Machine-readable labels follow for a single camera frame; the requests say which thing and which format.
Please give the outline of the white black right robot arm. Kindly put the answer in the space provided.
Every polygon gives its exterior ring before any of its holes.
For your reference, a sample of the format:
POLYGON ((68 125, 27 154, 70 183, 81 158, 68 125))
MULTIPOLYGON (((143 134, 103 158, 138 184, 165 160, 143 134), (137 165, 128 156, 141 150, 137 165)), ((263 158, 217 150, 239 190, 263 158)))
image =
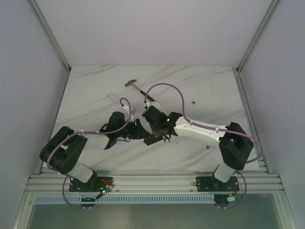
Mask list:
POLYGON ((254 147, 237 123, 228 126, 216 126, 208 123, 194 123, 183 114, 171 112, 169 115, 150 105, 142 117, 149 123, 153 134, 157 137, 184 136, 218 146, 222 162, 216 167, 211 185, 217 191, 229 186, 229 180, 237 170, 243 170, 254 147))

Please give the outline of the black fuse box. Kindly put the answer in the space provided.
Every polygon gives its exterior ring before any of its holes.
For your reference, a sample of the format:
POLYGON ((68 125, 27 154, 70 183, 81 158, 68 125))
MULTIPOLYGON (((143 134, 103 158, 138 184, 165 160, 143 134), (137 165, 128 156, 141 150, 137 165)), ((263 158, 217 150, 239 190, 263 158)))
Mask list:
POLYGON ((150 146, 150 145, 155 144, 155 143, 157 143, 157 142, 159 142, 159 141, 162 141, 162 140, 163 140, 163 136, 156 137, 155 135, 150 134, 150 135, 148 135, 148 136, 146 136, 146 137, 144 138, 144 141, 143 141, 143 142, 144 142, 147 146, 150 146))

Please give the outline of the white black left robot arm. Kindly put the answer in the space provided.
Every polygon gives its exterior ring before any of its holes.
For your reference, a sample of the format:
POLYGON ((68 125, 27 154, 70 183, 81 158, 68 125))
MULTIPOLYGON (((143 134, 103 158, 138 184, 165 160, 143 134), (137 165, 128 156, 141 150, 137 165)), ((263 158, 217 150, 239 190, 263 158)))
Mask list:
POLYGON ((64 126, 45 145, 40 152, 40 159, 60 174, 80 181, 80 186, 87 192, 97 188, 96 173, 79 161, 84 149, 110 149, 119 138, 140 140, 148 144, 151 134, 144 129, 139 119, 125 122, 125 115, 113 112, 107 124, 96 134, 76 134, 73 129, 64 126))

